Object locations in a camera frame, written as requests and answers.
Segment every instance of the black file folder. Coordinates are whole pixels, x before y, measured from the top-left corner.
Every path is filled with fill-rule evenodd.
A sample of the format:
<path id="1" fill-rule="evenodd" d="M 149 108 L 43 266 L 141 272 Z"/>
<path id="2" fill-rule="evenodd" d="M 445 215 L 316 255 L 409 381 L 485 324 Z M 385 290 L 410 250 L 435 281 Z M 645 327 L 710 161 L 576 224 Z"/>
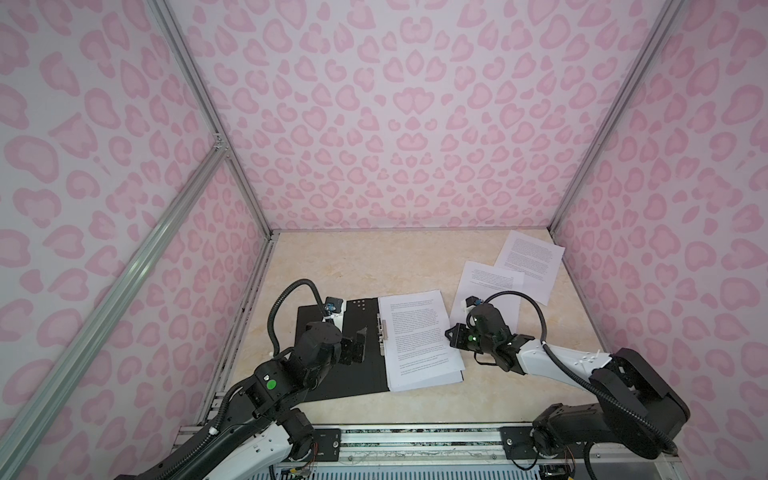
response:
<path id="1" fill-rule="evenodd" d="M 346 303 L 342 334 L 355 338 L 355 334 L 367 327 L 366 356 L 362 363 L 335 365 L 320 386 L 306 395 L 305 402 L 340 399 L 347 396 L 388 392 L 384 355 L 379 348 L 379 299 L 365 298 L 349 300 Z M 323 320 L 317 305 L 300 306 L 296 315 L 296 338 L 306 329 L 309 322 Z"/>

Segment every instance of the metal rail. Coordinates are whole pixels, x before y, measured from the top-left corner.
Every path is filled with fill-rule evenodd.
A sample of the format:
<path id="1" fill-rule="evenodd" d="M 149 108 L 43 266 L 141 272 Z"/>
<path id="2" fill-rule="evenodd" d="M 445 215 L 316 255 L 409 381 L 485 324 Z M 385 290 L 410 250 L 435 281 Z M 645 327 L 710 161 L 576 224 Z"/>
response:
<path id="1" fill-rule="evenodd" d="M 223 143 L 224 148 L 230 148 L 232 142 L 227 136 L 227 130 L 224 128 L 223 123 L 216 112 L 214 103 L 208 94 L 208 90 L 205 88 L 205 82 L 203 82 L 203 77 L 200 75 L 200 71 L 195 64 L 190 49 L 184 41 L 184 33 L 181 31 L 181 27 L 179 26 L 179 22 L 176 19 L 173 9 L 168 5 L 167 0 L 147 0 L 147 4 L 157 21 L 158 28 L 165 36 L 165 39 L 170 46 L 171 53 L 174 54 L 174 58 L 176 58 L 176 62 L 178 63 L 184 78 L 187 79 L 187 83 L 192 90 L 192 95 L 194 95 L 197 99 L 197 103 L 200 105 L 200 112 L 205 117 L 210 132 Z M 268 238 L 272 234 L 272 230 L 266 221 L 264 212 L 259 206 L 256 193 L 253 191 L 253 187 L 248 181 L 243 166 L 234 150 L 231 152 L 231 158 L 227 161 L 233 169 L 237 186 L 243 193 L 248 208 L 257 219 L 264 236 Z"/>
<path id="2" fill-rule="evenodd" d="M 69 400 L 118 321 L 127 311 L 152 267 L 187 219 L 227 153 L 221 147 L 208 152 L 181 192 L 170 203 L 136 251 L 131 262 L 86 319 L 82 329 L 61 354 L 32 398 L 24 405 L 0 443 L 0 479 L 15 480 L 56 416 Z"/>
<path id="3" fill-rule="evenodd" d="M 584 155 L 584 160 L 581 162 L 576 174 L 568 185 L 565 195 L 563 195 L 563 201 L 560 202 L 558 209 L 552 217 L 552 222 L 549 224 L 549 231 L 555 243 L 558 242 L 558 232 L 563 226 L 563 220 L 568 215 L 571 205 L 575 202 L 576 195 L 584 185 L 592 168 L 600 159 L 600 155 L 608 137 L 610 137 L 616 130 L 624 112 L 631 104 L 632 97 L 644 80 L 646 73 L 648 73 L 650 67 L 659 57 L 662 48 L 664 48 L 664 44 L 672 34 L 677 22 L 682 19 L 680 13 L 684 10 L 686 3 L 687 0 L 667 0 L 661 9 L 661 13 L 656 17 L 656 21 L 653 27 L 651 27 L 650 33 L 640 49 L 640 53 L 637 54 L 637 57 L 627 74 L 626 80 L 624 80 L 619 92 L 616 94 L 614 103 L 611 105 L 608 114 L 605 116 L 605 120 L 587 149 L 587 153 Z"/>

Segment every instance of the stack of papers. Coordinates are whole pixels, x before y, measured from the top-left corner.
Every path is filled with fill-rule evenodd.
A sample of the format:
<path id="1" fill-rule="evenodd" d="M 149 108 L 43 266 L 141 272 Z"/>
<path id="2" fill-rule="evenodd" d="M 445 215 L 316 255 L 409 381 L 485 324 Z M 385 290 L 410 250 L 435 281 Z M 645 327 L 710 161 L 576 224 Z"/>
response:
<path id="1" fill-rule="evenodd" d="M 461 353 L 452 349 L 445 338 L 449 320 L 440 290 L 382 296 L 379 315 L 384 329 L 384 360 L 390 391 L 463 380 Z"/>
<path id="2" fill-rule="evenodd" d="M 445 331 L 466 321 L 464 301 L 485 301 L 494 293 L 514 290 L 547 305 L 565 248 L 511 231 L 494 266 L 466 262 L 451 315 L 439 290 L 379 298 L 384 330 L 387 385 L 392 392 L 447 385 L 463 380 L 464 362 Z M 518 328 L 520 296 L 492 300 L 512 332 Z"/>

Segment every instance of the beige marble surface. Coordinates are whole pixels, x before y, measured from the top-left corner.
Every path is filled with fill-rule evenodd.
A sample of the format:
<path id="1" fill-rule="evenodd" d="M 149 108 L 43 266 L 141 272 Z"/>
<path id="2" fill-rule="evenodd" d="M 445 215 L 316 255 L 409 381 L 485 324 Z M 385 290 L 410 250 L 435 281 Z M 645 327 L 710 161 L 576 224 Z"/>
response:
<path id="1" fill-rule="evenodd" d="M 551 242 L 546 230 L 523 233 Z M 282 233 L 277 241 L 230 384 L 270 358 L 266 317 L 280 292 L 299 278 L 315 282 L 320 295 L 347 300 L 439 289 L 450 312 L 464 262 L 492 265 L 507 230 Z M 313 303 L 310 290 L 295 290 L 278 312 L 280 347 L 293 344 L 296 308 Z M 561 265 L 549 306 L 542 306 L 552 345 L 597 351 L 598 338 Z M 538 337 L 538 318 L 523 302 L 518 333 Z M 531 421 L 552 403 L 580 405 L 594 397 L 546 378 L 505 373 L 475 363 L 462 352 L 464 382 L 303 403 L 313 423 L 422 423 Z"/>

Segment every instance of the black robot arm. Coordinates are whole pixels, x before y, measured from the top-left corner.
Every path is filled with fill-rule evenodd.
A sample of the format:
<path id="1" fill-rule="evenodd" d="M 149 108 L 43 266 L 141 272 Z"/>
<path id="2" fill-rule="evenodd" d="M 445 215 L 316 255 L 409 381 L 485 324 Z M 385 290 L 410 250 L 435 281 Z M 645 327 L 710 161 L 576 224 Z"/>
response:
<path id="1" fill-rule="evenodd" d="M 541 340 L 510 331 L 489 302 L 504 294 L 531 302 L 542 324 Z M 465 305 L 470 309 L 466 324 L 445 332 L 452 347 L 489 354 L 495 361 L 491 365 L 506 372 L 547 376 L 597 396 L 598 403 L 590 405 L 549 406 L 533 421 L 531 441 L 540 455 L 555 455 L 576 442 L 621 443 L 644 458 L 677 453 L 672 438 L 690 410 L 639 353 L 587 353 L 548 345 L 541 309 L 523 293 L 497 293 L 485 302 L 470 297 Z"/>
<path id="2" fill-rule="evenodd" d="M 316 292 L 309 280 L 302 280 L 301 284 L 311 284 Z M 273 424 L 284 429 L 290 451 L 270 454 L 266 449 L 256 449 L 254 452 L 259 455 L 252 455 L 251 460 L 264 462 L 266 467 L 286 457 L 304 458 L 314 442 L 314 428 L 293 407 L 304 401 L 334 365 L 362 362 L 365 354 L 364 335 L 345 339 L 333 323 L 334 306 L 341 302 L 329 297 L 319 305 L 326 320 L 307 324 L 295 346 L 262 363 L 253 375 L 233 385 L 224 395 L 216 417 L 176 451 L 146 472 L 119 475 L 117 480 L 202 480 L 241 444 Z"/>

